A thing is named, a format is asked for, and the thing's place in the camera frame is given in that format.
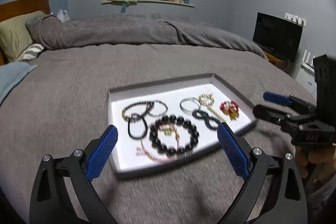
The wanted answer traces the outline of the person right hand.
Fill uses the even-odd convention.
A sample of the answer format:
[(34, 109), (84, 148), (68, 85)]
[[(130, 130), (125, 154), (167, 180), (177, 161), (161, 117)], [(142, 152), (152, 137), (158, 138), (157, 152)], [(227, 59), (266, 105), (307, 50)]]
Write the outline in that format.
[(327, 148), (311, 151), (307, 156), (304, 154), (302, 147), (296, 146), (295, 162), (302, 178), (306, 178), (308, 175), (307, 165), (309, 163), (321, 164), (322, 169), (315, 180), (328, 182), (335, 175), (335, 144)]

